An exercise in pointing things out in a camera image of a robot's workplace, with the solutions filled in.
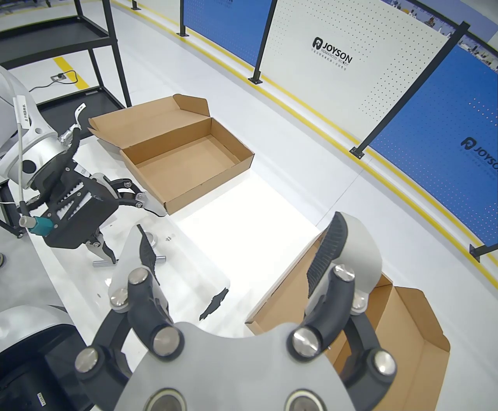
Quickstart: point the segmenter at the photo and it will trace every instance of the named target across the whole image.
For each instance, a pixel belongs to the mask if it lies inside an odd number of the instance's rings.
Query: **cardboard box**
[[[175,94],[89,119],[168,214],[249,169],[254,153],[209,115],[208,102]]]
[[[320,245],[320,238],[299,256],[295,265],[249,315],[254,334],[285,323],[301,323],[308,302],[306,272]],[[395,358],[398,371],[376,410],[435,410],[450,356],[450,343],[422,291],[395,287],[382,275],[370,294],[367,317],[381,347]],[[325,355],[337,372],[351,354],[342,332]]]

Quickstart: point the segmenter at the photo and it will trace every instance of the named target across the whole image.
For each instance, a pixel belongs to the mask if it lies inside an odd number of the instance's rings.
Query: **joyson logo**
[[[486,162],[486,164],[489,164],[495,170],[498,170],[498,161],[493,157],[492,154],[489,154],[486,149],[482,148],[482,146],[474,148],[475,146],[477,146],[477,140],[475,138],[467,137],[460,143],[460,145],[464,146],[465,150],[472,150],[472,153],[474,155],[479,156],[482,161]]]
[[[327,61],[335,63],[337,66],[341,66],[341,68],[344,69],[346,69],[348,64],[350,64],[353,60],[353,58],[349,54],[343,52],[330,43],[324,43],[323,39],[321,39],[320,37],[315,37],[315,39],[313,40],[313,52],[318,53]]]

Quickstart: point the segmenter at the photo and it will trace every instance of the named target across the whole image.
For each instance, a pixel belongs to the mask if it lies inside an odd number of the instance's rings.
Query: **black cable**
[[[78,78],[78,74],[76,73],[76,71],[74,70],[68,70],[68,71],[65,71],[64,73],[59,73],[58,76],[61,77],[63,74],[67,74],[67,73],[70,73],[70,72],[73,72],[74,73],[74,77],[76,78],[76,81],[72,81],[71,83],[63,83],[59,80],[54,80],[52,81],[52,83],[50,84],[47,84],[46,86],[36,86],[36,87],[33,87],[31,90],[29,90],[29,92],[31,93],[33,90],[35,89],[44,89],[46,87],[50,87],[52,84],[54,83],[60,83],[60,84],[76,84],[78,81],[79,81],[79,78]]]

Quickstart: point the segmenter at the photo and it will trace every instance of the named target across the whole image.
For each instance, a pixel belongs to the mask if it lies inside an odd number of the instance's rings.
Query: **white table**
[[[132,178],[118,150],[95,137],[82,142],[75,160],[90,173]],[[16,196],[13,183],[11,190]],[[25,197],[34,194],[26,191]],[[120,207],[102,228],[116,257],[129,229],[137,223],[158,237],[156,254],[167,256],[167,263],[156,266],[156,274],[173,320],[226,337],[251,335],[244,325],[247,315],[318,234],[313,224],[250,170],[172,216],[158,218],[144,210]],[[96,258],[84,246],[50,249],[41,237],[30,237],[89,344],[109,311],[107,288],[113,269],[93,268]],[[211,298],[225,287],[230,291],[221,307],[199,322]],[[124,352],[133,370],[145,348],[130,335]]]

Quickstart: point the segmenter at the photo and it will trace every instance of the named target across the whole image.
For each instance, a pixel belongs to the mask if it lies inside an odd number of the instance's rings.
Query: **blue wall panel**
[[[498,242],[498,76],[455,47],[371,146]]]
[[[256,65],[271,0],[184,1],[187,27]]]

